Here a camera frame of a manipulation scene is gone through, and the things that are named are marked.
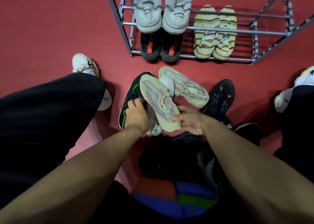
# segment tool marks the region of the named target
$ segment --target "white sneaker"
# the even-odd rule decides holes
[[[190,19],[192,0],[166,0],[162,26],[170,34],[185,32]]]
[[[84,54],[76,54],[72,59],[73,72],[82,72],[99,77],[99,69],[96,63]],[[103,99],[100,103],[98,111],[104,111],[112,104],[112,97],[108,90],[105,90]]]
[[[149,34],[161,27],[161,0],[134,0],[134,13],[141,32]]]
[[[304,70],[300,76],[295,80],[295,85],[314,85],[314,66],[309,67],[308,69]],[[292,96],[293,88],[288,88],[282,91],[274,101],[275,109],[279,113],[283,113],[284,110],[289,105],[291,96]]]
[[[170,97],[172,99],[175,95],[175,83],[173,82],[172,77],[169,75],[164,75],[159,78],[159,81],[161,81],[163,85],[169,89]],[[147,116],[148,120],[151,121],[150,129],[147,131],[147,134],[152,136],[160,135],[163,129],[157,122],[156,113],[151,106],[148,107]]]
[[[173,120],[172,116],[179,115],[180,111],[172,101],[169,89],[157,78],[146,74],[141,77],[139,86],[143,98],[154,109],[161,128],[168,132],[179,129],[181,121]]]
[[[209,101],[209,95],[205,88],[187,78],[183,74],[170,67],[162,67],[159,70],[159,77],[170,75],[175,82],[175,95],[183,96],[195,107],[204,107]]]

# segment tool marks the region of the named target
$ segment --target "shoe label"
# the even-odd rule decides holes
[[[206,101],[207,100],[207,97],[201,96],[201,95],[193,95],[193,98],[198,99],[198,100],[202,100],[202,101]]]
[[[174,112],[173,112],[172,108],[170,108],[170,114],[171,114],[172,123],[175,123],[175,121],[172,119],[172,116],[174,115]]]
[[[175,16],[176,16],[176,15],[181,15],[181,16],[184,17],[184,13],[182,13],[182,12],[177,12],[177,13],[175,13],[174,15],[175,15]]]

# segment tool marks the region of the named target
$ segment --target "black sneaker with green accents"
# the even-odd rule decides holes
[[[139,88],[139,80],[144,74],[154,76],[151,72],[145,71],[141,73],[140,75],[138,75],[132,82],[131,86],[129,87],[127,96],[124,100],[124,103],[123,103],[123,106],[119,115],[119,126],[121,129],[123,129],[125,126],[125,119],[127,118],[125,114],[125,110],[128,108],[128,101],[135,100],[136,98],[142,97],[141,89]]]

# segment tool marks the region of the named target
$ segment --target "beige sneaker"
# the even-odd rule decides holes
[[[181,121],[173,120],[172,116],[180,112],[171,99],[169,89],[157,78],[147,74],[141,77],[139,86],[143,98],[154,109],[161,128],[168,132],[179,129]]]
[[[170,67],[162,67],[159,70],[159,77],[168,74],[175,82],[175,95],[183,96],[195,107],[203,107],[208,103],[209,95],[205,88],[201,87],[183,74]]]

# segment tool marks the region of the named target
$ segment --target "rack shelf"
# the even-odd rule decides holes
[[[123,12],[124,10],[134,10],[134,0],[131,1],[131,6],[126,6],[125,0],[120,1],[119,7],[116,5],[115,0],[108,0],[110,7],[112,9],[112,12],[114,14],[116,23],[118,24],[120,33],[122,35],[124,44],[127,48],[128,54],[130,57],[133,55],[140,55],[140,51],[132,50],[132,44],[133,44],[133,33],[134,33],[134,27],[136,26],[135,22],[135,15],[133,12],[132,22],[124,22],[123,21]],[[275,2],[276,0],[269,0],[266,5],[261,9],[261,11],[258,14],[249,14],[249,13],[226,13],[226,12],[200,12],[200,11],[191,11],[190,14],[210,14],[210,15],[235,15],[235,16],[241,16],[241,17],[249,17],[252,19],[240,19],[238,21],[247,21],[250,22],[250,25],[248,29],[242,30],[242,29],[222,29],[222,28],[206,28],[206,27],[194,27],[194,26],[188,26],[187,29],[189,30],[204,30],[204,31],[215,31],[215,32],[232,32],[232,33],[238,33],[238,34],[249,34],[253,35],[253,56],[252,58],[232,58],[230,57],[227,59],[227,61],[239,61],[239,62],[248,62],[249,65],[254,65],[261,59],[263,59],[265,56],[267,56],[269,53],[274,51],[276,48],[284,44],[286,41],[292,38],[292,36],[299,33],[302,29],[309,26],[312,22],[314,22],[314,14],[310,16],[308,19],[304,20],[300,25],[296,26],[294,25],[294,18],[293,18],[293,10],[292,10],[292,2],[291,0],[283,0],[285,1],[285,15],[272,15],[272,14],[266,14],[265,12],[268,11],[270,6]],[[259,31],[257,27],[257,21],[260,18],[278,18],[278,19],[284,19],[286,20],[286,30],[285,32],[274,32],[274,31]],[[131,26],[131,33],[128,38],[127,33],[125,32],[124,26]],[[260,52],[258,47],[258,35],[277,35],[281,36],[280,39],[277,40],[276,43],[274,43],[272,46],[267,48],[265,51]],[[197,59],[193,55],[185,55],[181,54],[180,58],[185,59]]]

